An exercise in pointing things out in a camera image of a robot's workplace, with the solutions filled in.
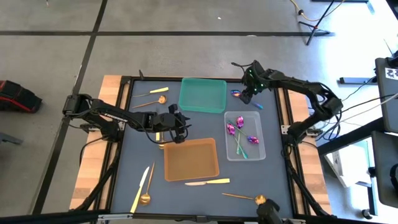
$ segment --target clear plastic container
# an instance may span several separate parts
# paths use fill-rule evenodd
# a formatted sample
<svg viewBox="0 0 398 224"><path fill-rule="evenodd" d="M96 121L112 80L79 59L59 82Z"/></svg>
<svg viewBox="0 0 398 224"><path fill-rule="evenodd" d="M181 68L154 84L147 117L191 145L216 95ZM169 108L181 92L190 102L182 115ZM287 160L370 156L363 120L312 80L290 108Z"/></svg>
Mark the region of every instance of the clear plastic container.
<svg viewBox="0 0 398 224"><path fill-rule="evenodd" d="M185 111L222 113L226 104L226 82L206 78L183 78L178 104Z"/></svg>
<svg viewBox="0 0 398 224"><path fill-rule="evenodd" d="M235 137L238 139L240 133L240 145L248 155L245 159L242 154L237 154L237 143L234 136L228 134L226 131L226 125L230 120L236 126L236 118L238 116L243 117L244 125L241 130L249 136L257 137L259 144L251 144L247 137L235 130ZM226 144L226 157L229 161L260 161L266 158L266 149L264 146L264 138L262 137L262 128L260 114L257 111L227 111L224 114L224 126L225 126L225 144Z"/></svg>

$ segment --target butter knife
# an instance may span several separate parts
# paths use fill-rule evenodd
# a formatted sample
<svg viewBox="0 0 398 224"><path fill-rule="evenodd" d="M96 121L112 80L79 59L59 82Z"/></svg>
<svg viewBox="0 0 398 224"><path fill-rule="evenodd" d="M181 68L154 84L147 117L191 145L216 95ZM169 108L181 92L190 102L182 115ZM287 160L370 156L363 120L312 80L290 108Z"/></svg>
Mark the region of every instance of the butter knife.
<svg viewBox="0 0 398 224"><path fill-rule="evenodd" d="M141 195L142 186L144 185L145 179L147 178L148 170L149 170L149 167L147 167L147 169L145 170L144 174L142 175L141 182L139 182L139 189L138 189L138 192L137 192L137 195L136 195L136 199L134 199L134 202L132 203L132 207L131 207L131 210L130 210L131 213L136 212L139 196Z"/></svg>
<svg viewBox="0 0 398 224"><path fill-rule="evenodd" d="M190 183L185 183L187 186L201 186L205 184L228 184L229 183L229 178L225 179L217 179L217 180L208 180L208 181L200 181L200 182L190 182Z"/></svg>

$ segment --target orange plastic tray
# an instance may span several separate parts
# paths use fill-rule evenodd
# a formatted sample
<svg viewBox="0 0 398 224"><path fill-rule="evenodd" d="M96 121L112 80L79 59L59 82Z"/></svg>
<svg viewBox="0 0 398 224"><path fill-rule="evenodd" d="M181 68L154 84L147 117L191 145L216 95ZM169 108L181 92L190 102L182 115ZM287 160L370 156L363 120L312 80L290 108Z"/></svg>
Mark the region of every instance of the orange plastic tray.
<svg viewBox="0 0 398 224"><path fill-rule="evenodd" d="M165 144L165 180L199 179L219 174L216 141L213 138Z"/></svg>

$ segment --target wooden board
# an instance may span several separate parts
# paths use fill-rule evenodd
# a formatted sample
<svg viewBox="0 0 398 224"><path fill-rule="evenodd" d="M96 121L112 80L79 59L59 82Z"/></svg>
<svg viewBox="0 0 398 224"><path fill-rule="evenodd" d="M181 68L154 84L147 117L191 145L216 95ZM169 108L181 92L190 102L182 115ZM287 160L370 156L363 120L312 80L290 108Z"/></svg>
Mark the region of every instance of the wooden board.
<svg viewBox="0 0 398 224"><path fill-rule="evenodd" d="M119 86L121 76L120 75L106 75L104 76L101 90L99 91L98 98L103 100L105 103L115 105L118 97ZM123 91L123 97L121 101L121 108L124 108L127 99L128 85L125 86ZM88 134L87 142L101 137L99 131L91 132ZM75 190L73 191L72 200L70 202L70 209L79 206L84 199L94 189L95 185L100 179L100 173L102 164L105 156L106 141L97 141L86 146L83 159L81 160L79 173L77 175ZM116 150L116 144L112 145L111 156L109 161L113 160L114 152ZM105 208L105 202L107 192L109 189L109 181L104 186L104 190L101 196L101 203L99 208Z"/></svg>
<svg viewBox="0 0 398 224"><path fill-rule="evenodd" d="M120 80L121 76L119 75L105 75L98 98L104 100L106 103L115 105L119 91ZM127 88L125 88L123 91L124 94L122 97L122 106L125 105L127 91ZM280 94L280 96L282 114L284 115L284 121L287 122L287 110L283 107L285 105L283 94ZM305 120L305 118L307 118L309 115L305 96L300 93L289 91L289 98L294 121ZM87 141L92 141L93 139L99 138L100 136L101 135L99 132L90 133L88 135ZM315 144L315 140L312 138L306 138L305 140ZM101 166L104 159L105 147L106 142L104 141L98 141L97 143L93 143L86 147L76 180L75 191L73 193L70 208L75 208L79 206L98 183ZM326 212L331 213L329 198L326 191L326 184L323 178L323 172L318 156L318 151L313 146L308 144L299 144L298 148L300 151L306 186L314 196L315 200L322 206L322 208ZM104 208L108 187L109 185L107 184L103 190L101 203L99 206L100 208ZM303 213L304 210L301 200L301 194L297 186L295 186L295 193L297 196L298 212Z"/></svg>
<svg viewBox="0 0 398 224"><path fill-rule="evenodd" d="M289 92L290 107L293 114L293 121L303 121L309 117L309 110L305 95L296 93L294 91ZM279 90L280 103L282 106L282 114L284 117L284 124L288 124L287 108L285 107L285 98L282 89ZM306 142L315 144L315 139L306 137ZM305 185L311 192L314 199L321 205L324 211L331 214L331 207L329 202L329 196L326 189L325 179L323 178L323 171L321 162L319 160L318 150L305 143L298 145L298 150L301 158L301 165L303 168ZM296 168L294 160L294 152L290 156L293 166ZM304 207L302 202L302 196L297 184L294 184L294 191L297 200L297 209L300 214L304 214Z"/></svg>

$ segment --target teal plastic tray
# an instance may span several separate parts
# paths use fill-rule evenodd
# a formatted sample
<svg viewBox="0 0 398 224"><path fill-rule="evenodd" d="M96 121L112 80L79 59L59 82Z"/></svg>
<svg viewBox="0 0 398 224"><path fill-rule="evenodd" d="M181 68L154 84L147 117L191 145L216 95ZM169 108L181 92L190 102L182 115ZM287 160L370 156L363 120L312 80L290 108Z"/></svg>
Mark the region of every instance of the teal plastic tray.
<svg viewBox="0 0 398 224"><path fill-rule="evenodd" d="M183 78L178 104L185 111L222 113L226 104L226 82L206 78Z"/></svg>

